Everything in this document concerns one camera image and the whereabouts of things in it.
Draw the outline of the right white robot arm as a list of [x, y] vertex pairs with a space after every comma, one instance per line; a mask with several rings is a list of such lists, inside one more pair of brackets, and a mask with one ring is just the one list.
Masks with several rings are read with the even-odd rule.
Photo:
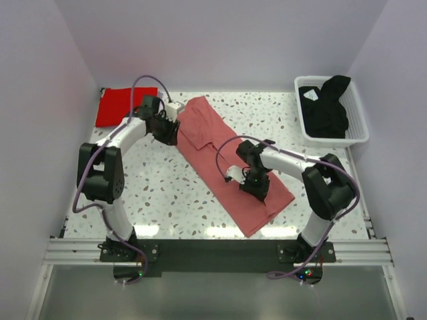
[[238, 145], [236, 154], [248, 168], [235, 180], [242, 191], [259, 201], [264, 201], [269, 193], [272, 182], [268, 173], [272, 170], [286, 173], [304, 184], [312, 213], [298, 235], [297, 253], [301, 260], [311, 262], [320, 255], [320, 245], [338, 214], [359, 200], [359, 188], [331, 153], [320, 158], [305, 158], [270, 147], [268, 143], [265, 140], [255, 145], [243, 141]]

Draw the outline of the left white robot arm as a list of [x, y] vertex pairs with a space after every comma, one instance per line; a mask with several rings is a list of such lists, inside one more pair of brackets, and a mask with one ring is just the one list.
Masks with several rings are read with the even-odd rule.
[[137, 257], [138, 245], [131, 241], [134, 228], [127, 218], [121, 195], [125, 188], [123, 156], [147, 135], [168, 146], [177, 145], [183, 103], [164, 102], [146, 95], [106, 137], [79, 148], [77, 192], [72, 210], [80, 213], [95, 207], [101, 211], [107, 238], [116, 241], [115, 254], [122, 261]]

